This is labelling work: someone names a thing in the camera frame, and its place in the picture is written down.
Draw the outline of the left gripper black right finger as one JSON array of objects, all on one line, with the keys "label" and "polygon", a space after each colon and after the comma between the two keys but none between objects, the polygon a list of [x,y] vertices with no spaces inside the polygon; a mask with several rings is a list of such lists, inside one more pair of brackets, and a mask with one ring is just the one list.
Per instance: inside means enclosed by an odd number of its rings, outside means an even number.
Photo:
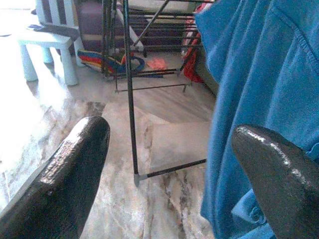
[{"label": "left gripper black right finger", "polygon": [[279,133],[241,124],[232,149],[278,239],[319,237],[319,166]]}]

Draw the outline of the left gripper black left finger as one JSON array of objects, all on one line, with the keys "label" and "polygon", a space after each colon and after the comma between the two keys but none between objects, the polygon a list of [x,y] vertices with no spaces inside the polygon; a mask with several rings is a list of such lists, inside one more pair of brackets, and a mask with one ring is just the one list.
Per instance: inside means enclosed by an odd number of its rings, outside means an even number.
[{"label": "left gripper black left finger", "polygon": [[94,203],[110,126],[101,116],[77,122],[0,215],[3,239],[78,239]]}]

